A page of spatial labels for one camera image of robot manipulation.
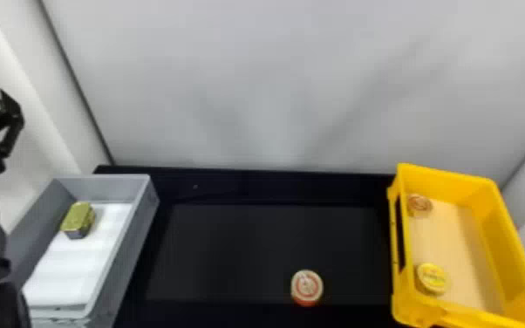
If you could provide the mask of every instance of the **gray plastic tray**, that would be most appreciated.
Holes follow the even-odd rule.
[[[133,207],[92,300],[75,308],[31,309],[36,327],[112,326],[159,206],[159,198],[146,174],[78,175],[52,180],[9,236],[6,256],[12,261],[10,278],[17,287],[22,288],[31,276],[58,233],[66,211],[76,201],[129,202]]]

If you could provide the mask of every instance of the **gold tin lid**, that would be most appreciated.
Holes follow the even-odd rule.
[[[447,273],[432,263],[422,263],[417,267],[417,279],[426,291],[438,296],[445,293],[450,284]]]
[[[409,194],[407,196],[407,207],[409,215],[417,218],[426,217],[433,209],[432,201],[419,194]]]

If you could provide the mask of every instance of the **black mat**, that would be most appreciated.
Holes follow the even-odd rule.
[[[391,316],[392,175],[102,166],[150,174],[160,206],[115,327],[398,326]],[[289,299],[302,268],[325,299]]]
[[[309,269],[322,304],[387,304],[385,242],[374,208],[178,205],[147,299],[292,303],[290,279]]]

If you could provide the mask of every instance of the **white backdrop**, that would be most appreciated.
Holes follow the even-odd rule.
[[[44,4],[119,164],[504,182],[525,155],[525,1]]]

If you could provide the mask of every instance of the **yellow bin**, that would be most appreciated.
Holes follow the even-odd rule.
[[[408,195],[433,203],[411,217]],[[391,213],[392,315],[415,327],[525,327],[525,250],[489,179],[401,163],[387,189]],[[416,287],[416,268],[448,275],[443,295]]]

